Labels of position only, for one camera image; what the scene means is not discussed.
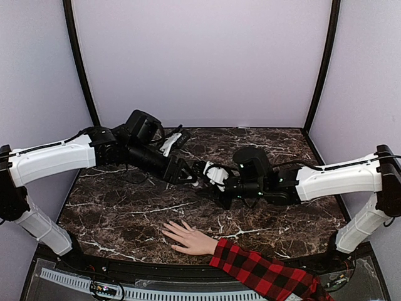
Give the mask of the red plaid sleeve forearm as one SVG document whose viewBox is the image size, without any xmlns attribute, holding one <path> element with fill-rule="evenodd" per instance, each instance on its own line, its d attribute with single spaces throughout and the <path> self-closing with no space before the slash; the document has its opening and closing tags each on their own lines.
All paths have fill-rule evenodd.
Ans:
<svg viewBox="0 0 401 301">
<path fill-rule="evenodd" d="M 267 300 L 332 300 L 315 273 L 220 239 L 209 263 Z"/>
</svg>

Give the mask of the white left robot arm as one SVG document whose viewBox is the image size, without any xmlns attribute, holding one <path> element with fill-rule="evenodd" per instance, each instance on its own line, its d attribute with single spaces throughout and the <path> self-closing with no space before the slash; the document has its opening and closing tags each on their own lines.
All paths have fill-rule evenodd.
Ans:
<svg viewBox="0 0 401 301">
<path fill-rule="evenodd" d="M 133 166 L 169 184 L 195 183 L 196 175 L 185 160 L 171 153 L 185 142 L 177 127 L 165 133 L 159 119 L 134 110 L 128 120 L 112 129 L 87 127 L 71 138 L 12 149 L 1 146 L 1 220 L 27 231 L 63 258 L 75 273 L 88 269 L 88 259 L 73 234 L 58 226 L 38 204 L 36 196 L 61 197 L 72 183 L 72 175 L 92 167 Z M 50 192 L 39 189 L 50 187 Z"/>
</svg>

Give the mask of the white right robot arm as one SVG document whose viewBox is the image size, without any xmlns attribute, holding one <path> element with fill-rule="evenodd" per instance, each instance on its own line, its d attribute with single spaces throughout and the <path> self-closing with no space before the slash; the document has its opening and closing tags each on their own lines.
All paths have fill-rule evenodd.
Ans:
<svg viewBox="0 0 401 301">
<path fill-rule="evenodd" d="M 335 233 L 330 250 L 320 258 L 320 267 L 333 272 L 344 261 L 344 254 L 357 246 L 377 228 L 400 217 L 399 156 L 387 145 L 377 146 L 373 154 L 326 166 L 293 161 L 273 166 L 265 151 L 255 147 L 239 149 L 233 156 L 236 168 L 195 161 L 193 172 L 209 187 L 201 193 L 220 207 L 230 209 L 233 199 L 265 199 L 269 204 L 289 206 L 320 197 L 370 192 L 364 207 Z"/>
</svg>

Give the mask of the mannequin hand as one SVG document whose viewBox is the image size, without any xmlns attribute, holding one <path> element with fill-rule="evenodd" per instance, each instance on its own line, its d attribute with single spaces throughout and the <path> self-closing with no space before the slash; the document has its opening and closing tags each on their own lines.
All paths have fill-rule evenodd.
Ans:
<svg viewBox="0 0 401 301">
<path fill-rule="evenodd" d="M 176 242 L 171 248 L 186 255 L 213 255 L 218 241 L 192 228 L 184 220 L 181 225 L 173 221 L 163 224 L 162 234 Z"/>
</svg>

